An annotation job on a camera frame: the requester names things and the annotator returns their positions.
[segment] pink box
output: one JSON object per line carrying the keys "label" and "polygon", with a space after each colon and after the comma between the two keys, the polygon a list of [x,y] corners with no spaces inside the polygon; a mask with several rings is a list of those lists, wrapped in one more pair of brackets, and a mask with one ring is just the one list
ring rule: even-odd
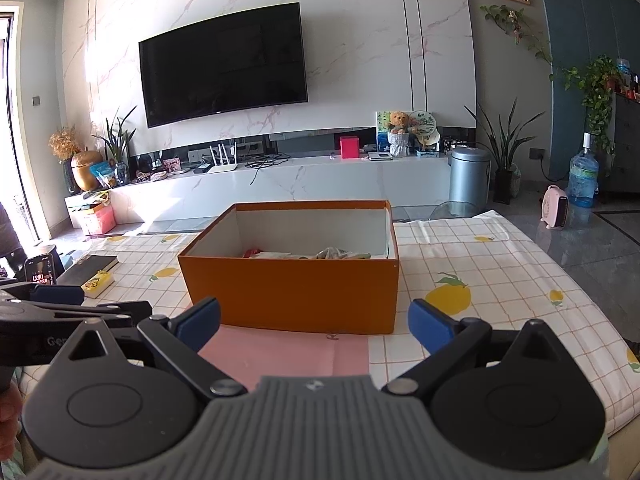
{"label": "pink box", "polygon": [[80,217],[80,225],[84,235],[103,235],[116,227],[116,219],[111,205],[100,204],[86,212],[82,211],[82,213],[84,214]]}
{"label": "pink box", "polygon": [[340,137],[342,158],[360,158],[360,139],[358,137]]}

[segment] phone screen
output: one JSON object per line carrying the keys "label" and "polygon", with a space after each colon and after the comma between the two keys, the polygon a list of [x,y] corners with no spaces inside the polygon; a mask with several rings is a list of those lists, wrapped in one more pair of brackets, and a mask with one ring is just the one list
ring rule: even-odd
{"label": "phone screen", "polygon": [[53,257],[50,254],[40,254],[29,258],[24,263],[24,273],[28,282],[41,283],[43,285],[56,284]]}

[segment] tangled cord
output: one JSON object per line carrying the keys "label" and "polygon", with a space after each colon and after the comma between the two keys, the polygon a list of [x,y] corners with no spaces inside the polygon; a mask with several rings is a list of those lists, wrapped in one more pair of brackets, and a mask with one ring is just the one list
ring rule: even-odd
{"label": "tangled cord", "polygon": [[548,176],[546,176],[545,168],[542,167],[542,159],[540,159],[540,171],[542,172],[542,176],[545,177],[549,182],[560,182],[561,180],[566,180],[566,178],[569,176],[569,172],[571,170],[567,171],[562,178],[558,178],[557,180],[553,180],[552,178],[549,178]]}
{"label": "tangled cord", "polygon": [[245,161],[244,165],[247,168],[255,170],[254,179],[249,186],[255,182],[255,178],[258,176],[258,171],[263,168],[270,168],[271,166],[277,166],[282,164],[285,160],[289,160],[291,157],[286,153],[276,153],[275,155],[255,155],[249,160]]}

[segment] gray floor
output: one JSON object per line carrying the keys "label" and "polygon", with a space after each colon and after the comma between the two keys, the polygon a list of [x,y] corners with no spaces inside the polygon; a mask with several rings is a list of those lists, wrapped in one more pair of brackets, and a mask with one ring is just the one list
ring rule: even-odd
{"label": "gray floor", "polygon": [[[593,211],[640,209],[640,200],[598,204],[593,210],[571,206],[567,225],[556,231],[540,222],[542,194],[526,191],[510,205],[489,207],[511,220],[563,267],[622,337],[639,342],[640,246]],[[640,215],[618,216],[616,224],[630,234],[640,232]]]}

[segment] gold vase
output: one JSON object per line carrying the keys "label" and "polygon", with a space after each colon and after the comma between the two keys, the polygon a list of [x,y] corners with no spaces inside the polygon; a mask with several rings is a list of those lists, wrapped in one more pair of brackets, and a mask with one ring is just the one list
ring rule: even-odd
{"label": "gold vase", "polygon": [[100,187],[98,179],[89,170],[92,164],[98,162],[102,162],[102,155],[91,151],[76,153],[71,160],[74,178],[83,191],[93,191]]}

